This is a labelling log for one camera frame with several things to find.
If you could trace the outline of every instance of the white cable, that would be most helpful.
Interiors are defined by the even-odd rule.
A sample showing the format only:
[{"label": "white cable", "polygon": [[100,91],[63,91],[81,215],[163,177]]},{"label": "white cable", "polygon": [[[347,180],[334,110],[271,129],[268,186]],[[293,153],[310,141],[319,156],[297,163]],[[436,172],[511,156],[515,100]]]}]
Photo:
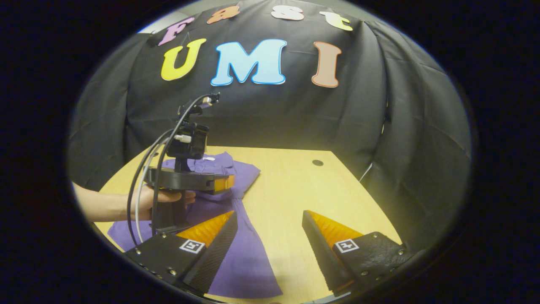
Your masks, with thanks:
[{"label": "white cable", "polygon": [[140,176],[139,180],[139,189],[137,190],[137,200],[135,201],[135,225],[137,226],[137,233],[139,234],[139,239],[141,243],[143,242],[143,237],[140,234],[140,227],[139,227],[139,202],[140,202],[140,192],[143,189],[143,182],[144,177],[146,176],[146,173],[148,172],[148,168],[150,167],[150,162],[154,158],[156,152],[158,151],[159,147],[161,145],[165,144],[167,142],[168,138],[164,139],[159,145],[157,145],[154,148],[154,151],[150,154],[150,157],[148,157],[148,160],[146,161],[146,165],[144,166],[143,174]]},{"label": "white cable", "polygon": [[191,136],[189,135],[175,135],[175,140],[179,140],[181,142],[190,143],[191,142]]},{"label": "white cable", "polygon": [[358,180],[359,182],[362,181],[362,179],[363,179],[364,176],[367,174],[367,172],[371,169],[372,166],[373,166],[373,163],[369,164],[369,168],[366,170],[366,172],[364,172],[364,175],[362,175],[362,177]]}]

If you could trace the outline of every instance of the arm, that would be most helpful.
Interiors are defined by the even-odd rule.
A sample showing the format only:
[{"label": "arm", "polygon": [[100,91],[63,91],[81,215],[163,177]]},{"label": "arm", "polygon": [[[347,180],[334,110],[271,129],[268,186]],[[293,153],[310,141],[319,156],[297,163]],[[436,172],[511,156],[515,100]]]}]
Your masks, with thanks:
[{"label": "arm", "polygon": [[[73,189],[79,206],[91,222],[115,222],[127,220],[127,194],[103,194],[96,191],[84,189],[73,183]],[[150,220],[151,208],[154,190],[144,185],[141,191],[139,219]],[[174,202],[181,198],[181,193],[167,193],[160,191],[158,195],[159,202]],[[131,216],[135,218],[135,201],[131,200]],[[195,193],[186,192],[186,204],[195,202]]]}]

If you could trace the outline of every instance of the black cable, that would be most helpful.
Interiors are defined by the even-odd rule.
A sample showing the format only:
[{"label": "black cable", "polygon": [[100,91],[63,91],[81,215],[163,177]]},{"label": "black cable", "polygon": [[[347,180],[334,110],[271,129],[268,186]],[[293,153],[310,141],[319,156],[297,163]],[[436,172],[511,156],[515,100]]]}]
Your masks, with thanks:
[{"label": "black cable", "polygon": [[154,150],[156,145],[159,145],[159,143],[163,140],[163,137],[167,136],[173,129],[168,130],[167,132],[163,133],[146,151],[146,154],[143,156],[143,159],[140,161],[139,167],[137,168],[137,171],[135,172],[135,176],[133,177],[133,181],[131,182],[131,188],[130,192],[127,196],[127,227],[130,230],[131,239],[133,240],[133,243],[135,244],[135,247],[137,246],[137,241],[135,240],[135,235],[133,234],[133,228],[131,228],[131,199],[133,198],[133,191],[135,189],[135,184],[137,183],[137,177],[140,174],[141,169],[144,166],[144,163],[148,159],[148,156],[150,153]]},{"label": "black cable", "polygon": [[[154,184],[154,199],[152,201],[152,206],[156,206],[157,205],[157,201],[158,201],[158,194],[159,194],[159,174],[161,172],[161,166],[163,164],[163,158],[165,157],[165,154],[166,152],[168,151],[168,148],[169,146],[171,145],[171,142],[175,136],[175,134],[178,132],[178,129],[180,128],[180,125],[182,124],[182,122],[184,121],[184,118],[187,116],[187,114],[190,112],[191,108],[193,108],[193,106],[199,101],[199,100],[202,100],[204,97],[207,97],[207,96],[215,96],[215,94],[204,94],[204,95],[201,95],[199,97],[197,97],[184,111],[184,113],[182,113],[182,116],[180,117],[180,121],[178,121],[178,123],[176,124],[176,127],[174,128],[174,131],[171,133],[171,136],[169,137],[169,139],[167,140],[167,143],[165,144],[165,146],[163,147],[163,151],[161,152],[161,155],[159,156],[159,160],[158,160],[158,168],[156,170],[156,183]],[[152,218],[154,218],[155,216],[155,212],[156,212],[156,209],[155,208],[152,208]],[[155,235],[156,234],[156,226],[155,225],[152,225],[152,235]]]}]

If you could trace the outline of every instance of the human hand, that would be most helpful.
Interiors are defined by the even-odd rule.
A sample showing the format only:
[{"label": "human hand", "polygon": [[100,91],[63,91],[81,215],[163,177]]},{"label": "human hand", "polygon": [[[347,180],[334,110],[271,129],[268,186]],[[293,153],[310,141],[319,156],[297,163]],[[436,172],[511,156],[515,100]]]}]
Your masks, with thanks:
[{"label": "human hand", "polygon": [[[137,201],[138,189],[134,191],[133,198],[131,199],[131,218],[135,219],[135,207]],[[169,193],[160,191],[158,193],[158,202],[175,202],[182,198],[180,192]],[[148,221],[152,219],[152,202],[154,200],[154,188],[147,184],[143,186],[140,192],[139,200],[139,221]],[[186,191],[186,207],[188,204],[195,203],[195,192]]]}]

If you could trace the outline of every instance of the yellow letter u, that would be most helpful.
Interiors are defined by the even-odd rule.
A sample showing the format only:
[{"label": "yellow letter u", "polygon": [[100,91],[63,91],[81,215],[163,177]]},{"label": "yellow letter u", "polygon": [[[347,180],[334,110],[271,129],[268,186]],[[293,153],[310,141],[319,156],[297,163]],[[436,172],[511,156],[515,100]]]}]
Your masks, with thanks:
[{"label": "yellow letter u", "polygon": [[163,61],[163,67],[161,68],[161,77],[164,80],[175,80],[178,78],[184,77],[195,65],[195,60],[197,60],[197,55],[199,54],[199,49],[203,43],[206,42],[206,39],[201,38],[195,41],[189,42],[187,44],[187,57],[186,62],[180,68],[175,69],[174,63],[178,53],[182,51],[182,46],[172,48],[165,53],[165,60]]}]

